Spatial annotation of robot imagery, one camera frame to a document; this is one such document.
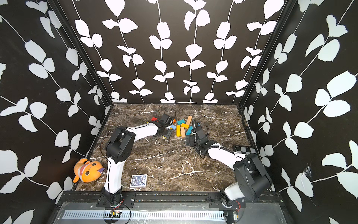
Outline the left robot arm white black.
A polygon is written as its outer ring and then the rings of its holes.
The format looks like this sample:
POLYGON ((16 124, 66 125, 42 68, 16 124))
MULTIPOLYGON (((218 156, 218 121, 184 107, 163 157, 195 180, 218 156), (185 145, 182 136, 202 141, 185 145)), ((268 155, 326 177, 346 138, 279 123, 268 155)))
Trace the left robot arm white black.
POLYGON ((163 114, 160 119, 136 127, 119 126, 115 129, 105 146, 108 161, 107 177, 101 196, 115 206, 122 201, 122 173, 124 164, 131 154, 136 141, 145 137, 166 134, 174 117, 163 114))

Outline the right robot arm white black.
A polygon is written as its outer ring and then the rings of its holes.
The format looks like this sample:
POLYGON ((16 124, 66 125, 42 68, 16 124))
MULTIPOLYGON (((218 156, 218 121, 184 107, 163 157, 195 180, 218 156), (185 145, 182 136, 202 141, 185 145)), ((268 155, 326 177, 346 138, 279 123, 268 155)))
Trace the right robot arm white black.
POLYGON ((209 140, 201 126, 193 127, 187 141, 201 157, 217 160, 233 170, 236 182, 224 189, 223 196, 226 200, 245 198, 254 201, 273 184, 257 154, 246 155, 229 150, 220 143, 209 140))

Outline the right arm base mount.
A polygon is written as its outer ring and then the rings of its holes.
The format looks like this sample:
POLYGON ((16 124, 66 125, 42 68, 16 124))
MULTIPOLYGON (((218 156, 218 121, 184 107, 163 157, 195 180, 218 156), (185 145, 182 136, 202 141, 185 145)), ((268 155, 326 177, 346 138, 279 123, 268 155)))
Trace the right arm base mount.
POLYGON ((220 210, 240 210, 246 208, 244 199, 230 201, 228 197, 220 192, 209 193, 206 201, 210 208, 218 208, 220 210))

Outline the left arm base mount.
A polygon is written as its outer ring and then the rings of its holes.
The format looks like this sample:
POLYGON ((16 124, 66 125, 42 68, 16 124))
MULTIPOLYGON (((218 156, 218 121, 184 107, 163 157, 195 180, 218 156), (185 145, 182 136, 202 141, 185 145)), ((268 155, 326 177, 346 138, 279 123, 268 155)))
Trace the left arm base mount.
POLYGON ((111 194, 106 190, 100 193, 100 197, 96 204, 97 208, 113 209, 120 204, 132 208, 134 206, 136 194, 134 192, 117 192, 111 194))

